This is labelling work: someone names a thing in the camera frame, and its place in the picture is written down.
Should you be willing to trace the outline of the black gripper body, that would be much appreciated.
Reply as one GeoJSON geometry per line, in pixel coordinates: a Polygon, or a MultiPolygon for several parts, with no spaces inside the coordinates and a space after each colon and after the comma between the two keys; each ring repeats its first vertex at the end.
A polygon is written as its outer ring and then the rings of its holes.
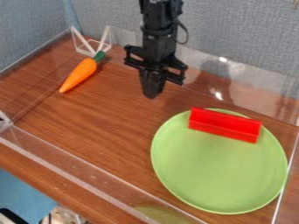
{"type": "Polygon", "coordinates": [[[124,63],[140,70],[164,71],[166,80],[182,85],[187,65],[176,58],[178,30],[152,33],[143,31],[143,45],[127,45],[124,63]]]}

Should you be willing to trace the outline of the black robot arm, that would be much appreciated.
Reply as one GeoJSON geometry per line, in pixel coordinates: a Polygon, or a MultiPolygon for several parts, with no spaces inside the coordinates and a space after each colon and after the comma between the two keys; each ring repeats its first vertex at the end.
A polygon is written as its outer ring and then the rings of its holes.
{"type": "Polygon", "coordinates": [[[139,0],[143,23],[143,45],[127,45],[124,64],[139,70],[143,94],[154,99],[167,81],[182,85],[187,65],[176,58],[178,27],[183,0],[139,0]]]}

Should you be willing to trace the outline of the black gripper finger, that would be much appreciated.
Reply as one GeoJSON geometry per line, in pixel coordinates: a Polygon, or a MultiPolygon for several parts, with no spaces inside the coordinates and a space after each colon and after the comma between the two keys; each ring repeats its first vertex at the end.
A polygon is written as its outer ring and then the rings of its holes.
{"type": "Polygon", "coordinates": [[[141,68],[139,70],[143,94],[148,99],[154,99],[164,90],[164,71],[151,71],[141,68]]]}

